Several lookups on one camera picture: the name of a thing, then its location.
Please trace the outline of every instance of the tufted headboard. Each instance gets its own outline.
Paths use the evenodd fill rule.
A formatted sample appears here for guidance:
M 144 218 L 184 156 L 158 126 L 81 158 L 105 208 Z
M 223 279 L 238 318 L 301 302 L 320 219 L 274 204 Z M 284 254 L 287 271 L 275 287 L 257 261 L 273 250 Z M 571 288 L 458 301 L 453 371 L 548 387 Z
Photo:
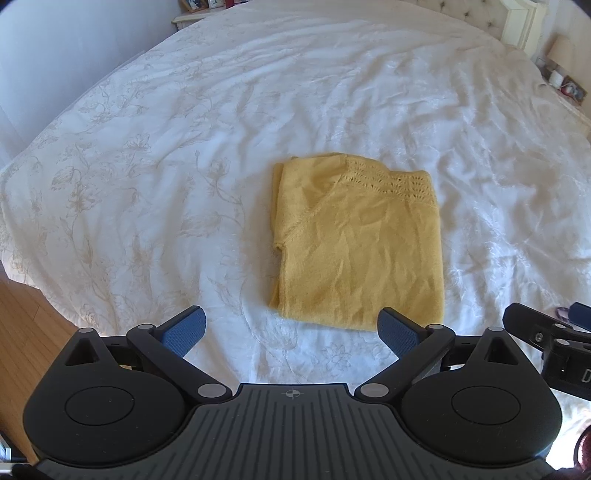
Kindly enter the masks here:
M 546 4 L 531 0 L 404 0 L 480 28 L 529 56 L 538 47 Z

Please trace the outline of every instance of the bedside table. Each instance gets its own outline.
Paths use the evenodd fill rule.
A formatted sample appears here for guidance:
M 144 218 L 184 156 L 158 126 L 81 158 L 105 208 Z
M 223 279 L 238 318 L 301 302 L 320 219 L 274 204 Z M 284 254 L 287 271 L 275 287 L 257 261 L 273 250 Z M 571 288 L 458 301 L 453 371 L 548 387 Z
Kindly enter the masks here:
M 560 101 L 565 110 L 568 112 L 565 112 L 565 115 L 568 115 L 575 120 L 579 131 L 585 136 L 585 138 L 589 137 L 589 134 L 591 134 L 591 119 L 589 119 L 583 113 L 583 109 L 571 102 L 568 97 L 564 96 L 554 87 L 552 87 L 552 85 L 547 85 L 556 94 L 558 101 Z
M 204 10 L 200 10 L 199 12 L 195 12 L 194 14 L 182 14 L 173 20 L 173 24 L 175 24 L 179 30 L 182 30 L 183 28 L 188 27 L 189 25 L 193 25 L 199 20 L 203 20 L 206 17 L 223 12 L 225 9 L 226 7 L 205 8 Z

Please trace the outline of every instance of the bed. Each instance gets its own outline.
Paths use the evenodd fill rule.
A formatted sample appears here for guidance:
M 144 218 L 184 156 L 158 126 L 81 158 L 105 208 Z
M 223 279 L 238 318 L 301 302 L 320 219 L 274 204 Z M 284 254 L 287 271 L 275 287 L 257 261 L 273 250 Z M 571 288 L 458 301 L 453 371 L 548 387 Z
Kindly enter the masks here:
M 431 174 L 458 334 L 499 325 L 513 301 L 591 303 L 591 148 L 553 122 L 561 106 L 528 58 L 544 13 L 528 0 L 255 0 L 185 28 L 2 173 L 7 274 L 107 335 L 201 305 L 207 335 L 187 359 L 234 389 L 354 387 L 395 360 L 376 334 L 267 308 L 272 165 L 341 151 Z M 565 466 L 591 409 L 557 396 L 548 461 Z

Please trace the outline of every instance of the folded sweater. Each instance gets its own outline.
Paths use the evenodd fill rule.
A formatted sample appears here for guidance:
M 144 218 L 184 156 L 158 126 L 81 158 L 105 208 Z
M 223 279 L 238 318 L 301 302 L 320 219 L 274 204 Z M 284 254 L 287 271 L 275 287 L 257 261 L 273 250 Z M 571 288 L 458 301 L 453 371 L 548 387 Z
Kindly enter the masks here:
M 281 267 L 269 306 L 283 317 L 376 330 L 392 307 L 443 318 L 439 208 L 425 171 L 354 155 L 277 164 L 271 226 Z

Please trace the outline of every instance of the lampshade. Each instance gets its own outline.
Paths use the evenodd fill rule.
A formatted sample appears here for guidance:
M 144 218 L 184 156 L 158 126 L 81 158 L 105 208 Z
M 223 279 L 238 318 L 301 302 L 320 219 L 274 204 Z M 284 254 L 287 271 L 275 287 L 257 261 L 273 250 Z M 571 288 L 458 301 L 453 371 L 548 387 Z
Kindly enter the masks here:
M 559 35 L 554 45 L 552 45 L 550 53 L 548 53 L 548 58 L 556 62 L 567 72 L 570 72 L 573 68 L 573 54 L 574 46 L 572 42 L 564 35 Z

